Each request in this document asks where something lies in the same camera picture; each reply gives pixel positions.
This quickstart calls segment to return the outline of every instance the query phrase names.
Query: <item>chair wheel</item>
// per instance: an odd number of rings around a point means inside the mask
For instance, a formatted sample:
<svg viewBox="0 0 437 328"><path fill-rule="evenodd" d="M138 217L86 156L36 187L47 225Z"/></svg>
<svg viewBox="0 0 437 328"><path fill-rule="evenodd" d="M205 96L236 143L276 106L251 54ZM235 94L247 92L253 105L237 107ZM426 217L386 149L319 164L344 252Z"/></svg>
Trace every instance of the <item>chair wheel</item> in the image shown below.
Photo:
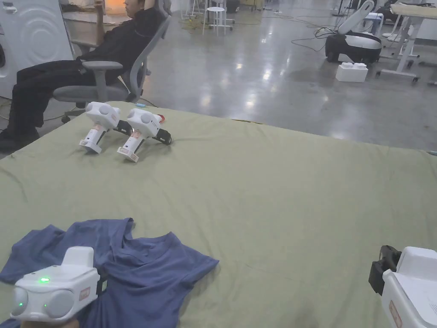
<svg viewBox="0 0 437 328"><path fill-rule="evenodd" d="M68 116L63 116L62 118L61 118L61 122L62 123L68 123L68 122L70 122L71 121L71 118L70 117L68 117Z"/></svg>

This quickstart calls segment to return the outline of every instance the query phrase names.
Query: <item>chair armrest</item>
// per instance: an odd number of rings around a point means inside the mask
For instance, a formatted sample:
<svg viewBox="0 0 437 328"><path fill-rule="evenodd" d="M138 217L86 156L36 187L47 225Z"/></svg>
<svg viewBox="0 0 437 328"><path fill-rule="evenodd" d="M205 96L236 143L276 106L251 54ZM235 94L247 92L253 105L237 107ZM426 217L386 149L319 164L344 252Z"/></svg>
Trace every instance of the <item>chair armrest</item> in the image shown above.
<svg viewBox="0 0 437 328"><path fill-rule="evenodd" d="M123 65L118 62L105 62L105 61L83 62L82 65L87 70L119 70L123 68Z"/></svg>
<svg viewBox="0 0 437 328"><path fill-rule="evenodd" d="M83 45L83 46L88 47L88 48L97 48L98 47L98 45L96 45L95 43L80 41L80 40L75 40L75 39L72 39L71 43L74 45Z"/></svg>
<svg viewBox="0 0 437 328"><path fill-rule="evenodd" d="M99 62L99 61L90 61L83 62L82 66L87 70L92 70L94 73L94 78L96 79L96 87L97 87L97 97L99 102L107 102L108 101L108 91L106 90L106 78L105 73L107 70L118 70L123 68L123 65L117 62Z"/></svg>
<svg viewBox="0 0 437 328"><path fill-rule="evenodd" d="M98 46L94 43L80 41L80 40L71 40L71 43L74 45L79 46L80 52L82 54L85 54L87 52L90 52L91 48L97 48Z"/></svg>

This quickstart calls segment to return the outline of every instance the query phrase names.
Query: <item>green sheet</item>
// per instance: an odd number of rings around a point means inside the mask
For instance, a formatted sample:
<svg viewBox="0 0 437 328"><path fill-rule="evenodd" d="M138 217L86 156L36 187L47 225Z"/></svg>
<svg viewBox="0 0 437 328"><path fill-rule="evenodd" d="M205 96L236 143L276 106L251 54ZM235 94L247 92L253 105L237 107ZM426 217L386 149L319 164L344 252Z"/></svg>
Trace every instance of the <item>green sheet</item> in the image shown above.
<svg viewBox="0 0 437 328"><path fill-rule="evenodd" d="M112 105L124 118L134 106ZM173 143L146 142L136 164L117 154L127 137L115 131L86 155L85 115L0 160L2 265L31 229L130 216L134 237L172 231L220 260L186 298L181 327L389 327L371 262L383 244L437 247L437 157L149 110ZM1 319L10 291L0 287Z"/></svg>

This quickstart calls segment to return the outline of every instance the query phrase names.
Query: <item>black shirt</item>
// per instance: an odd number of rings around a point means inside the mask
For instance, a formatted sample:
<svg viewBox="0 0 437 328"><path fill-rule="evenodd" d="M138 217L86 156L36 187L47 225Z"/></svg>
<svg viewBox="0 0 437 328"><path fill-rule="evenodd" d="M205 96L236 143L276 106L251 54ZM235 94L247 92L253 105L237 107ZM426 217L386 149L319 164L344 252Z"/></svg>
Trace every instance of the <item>black shirt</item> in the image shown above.
<svg viewBox="0 0 437 328"><path fill-rule="evenodd" d="M95 50L79 56L85 61L111 61L123 65L121 70L108 70L107 82L111 83L118 76L129 70L140 53L152 40L163 15L155 8L140 10L135 17L105 33L103 43Z"/></svg>

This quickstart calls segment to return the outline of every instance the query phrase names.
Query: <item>orange label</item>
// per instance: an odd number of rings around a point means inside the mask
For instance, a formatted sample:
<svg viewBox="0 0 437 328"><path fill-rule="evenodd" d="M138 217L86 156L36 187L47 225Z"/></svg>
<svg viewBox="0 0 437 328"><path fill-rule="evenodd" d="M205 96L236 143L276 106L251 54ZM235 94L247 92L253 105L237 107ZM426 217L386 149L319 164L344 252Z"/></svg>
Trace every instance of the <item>orange label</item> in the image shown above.
<svg viewBox="0 0 437 328"><path fill-rule="evenodd" d="M135 139L138 139L140 136L141 136L141 132L139 132L139 131L134 131L131 134L131 137L135 138Z"/></svg>
<svg viewBox="0 0 437 328"><path fill-rule="evenodd" d="M392 300L390 301L388 308L390 310L390 313L392 314L393 320L395 321L396 327L402 328L402 319L399 316L398 310L396 310L396 307Z"/></svg>
<svg viewBox="0 0 437 328"><path fill-rule="evenodd" d="M85 288L80 291L79 301L86 299L90 295L91 287Z"/></svg>

